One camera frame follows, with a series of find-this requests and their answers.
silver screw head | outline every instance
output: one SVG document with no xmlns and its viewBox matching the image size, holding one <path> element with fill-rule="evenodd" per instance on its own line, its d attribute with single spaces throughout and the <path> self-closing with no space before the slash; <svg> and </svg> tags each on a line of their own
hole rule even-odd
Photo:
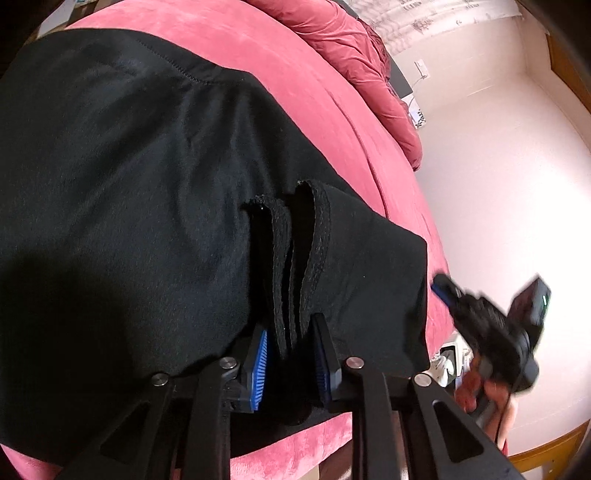
<svg viewBox="0 0 591 480">
<path fill-rule="evenodd" d="M 152 376 L 152 385 L 155 387 L 163 387 L 168 383 L 168 375 L 159 373 Z"/>
<path fill-rule="evenodd" d="M 235 366 L 237 366 L 238 362 L 232 356 L 225 356 L 224 358 L 220 358 L 220 367 L 224 370 L 231 370 Z"/>
<path fill-rule="evenodd" d="M 355 370 L 358 370 L 359 368 L 363 368 L 363 366 L 365 365 L 365 362 L 363 361 L 362 358 L 359 358 L 358 356 L 350 356 L 345 363 L 347 364 L 347 367 L 349 368 L 353 368 Z"/>
<path fill-rule="evenodd" d="M 431 385 L 431 377 L 429 377 L 429 375 L 427 374 L 417 374 L 414 376 L 414 382 L 419 386 L 419 387 L 428 387 L 429 385 Z"/>
</svg>

finger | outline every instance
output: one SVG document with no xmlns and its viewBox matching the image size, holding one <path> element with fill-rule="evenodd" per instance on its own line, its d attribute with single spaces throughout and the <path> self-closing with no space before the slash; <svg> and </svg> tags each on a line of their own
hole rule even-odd
<svg viewBox="0 0 591 480">
<path fill-rule="evenodd" d="M 509 435 L 509 431 L 513 427 L 515 423 L 515 419 L 517 418 L 517 410 L 518 410 L 518 403 L 515 397 L 511 397 L 509 403 L 507 404 L 507 408 L 505 410 L 505 414 L 501 418 L 501 426 L 499 428 L 499 440 L 497 442 L 497 446 L 502 449 L 507 436 Z"/>
<path fill-rule="evenodd" d="M 456 397 L 457 404 L 464 412 L 470 413 L 471 411 L 476 410 L 476 397 L 467 389 L 460 386 L 455 391 L 454 396 Z"/>
<path fill-rule="evenodd" d="M 509 388 L 504 384 L 489 380 L 484 383 L 484 390 L 486 396 L 496 404 L 496 411 L 484 431 L 494 441 L 498 430 L 497 446 L 502 449 L 517 417 L 517 400 L 515 397 L 509 397 Z"/>
<path fill-rule="evenodd" d="M 461 386 L 468 390 L 472 395 L 476 395 L 482 386 L 482 377 L 477 370 L 470 370 L 462 377 Z"/>
<path fill-rule="evenodd" d="M 509 399 L 509 387 L 506 384 L 495 382 L 494 380 L 486 380 L 483 387 L 486 397 L 495 402 L 499 410 L 505 408 L 505 404 Z"/>
</svg>

white curtain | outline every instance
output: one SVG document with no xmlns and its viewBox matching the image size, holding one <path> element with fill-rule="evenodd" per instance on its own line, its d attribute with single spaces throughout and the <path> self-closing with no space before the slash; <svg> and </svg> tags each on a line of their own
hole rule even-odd
<svg viewBox="0 0 591 480">
<path fill-rule="evenodd" d="M 345 0 L 390 55 L 463 25 L 520 15 L 514 0 Z"/>
</svg>

red blanket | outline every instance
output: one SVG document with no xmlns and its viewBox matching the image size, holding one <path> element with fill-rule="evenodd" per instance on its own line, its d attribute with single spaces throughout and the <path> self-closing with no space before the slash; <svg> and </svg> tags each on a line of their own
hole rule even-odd
<svg viewBox="0 0 591 480">
<path fill-rule="evenodd" d="M 330 0 L 246 0 L 297 33 L 355 87 L 398 142 L 413 170 L 423 157 L 408 107 L 388 83 L 390 62 L 380 37 Z"/>
</svg>

triangular cutout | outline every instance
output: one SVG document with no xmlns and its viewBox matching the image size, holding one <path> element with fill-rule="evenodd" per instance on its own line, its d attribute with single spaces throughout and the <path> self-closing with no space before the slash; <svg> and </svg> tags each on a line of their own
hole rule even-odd
<svg viewBox="0 0 591 480">
<path fill-rule="evenodd" d="M 453 463 L 460 463 L 484 453 L 484 447 L 444 402 L 435 402 L 433 409 L 443 433 L 447 454 Z"/>
</svg>

